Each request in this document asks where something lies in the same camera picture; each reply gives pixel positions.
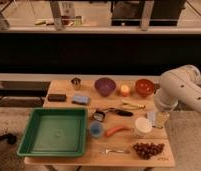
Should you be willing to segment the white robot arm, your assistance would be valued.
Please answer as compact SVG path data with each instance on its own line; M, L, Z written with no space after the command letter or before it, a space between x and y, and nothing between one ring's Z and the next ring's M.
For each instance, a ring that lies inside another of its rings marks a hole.
M194 65L184 65L164 72L159 78L160 88L154 95L154 104L159 111L174 110L178 102L201 114L200 70Z

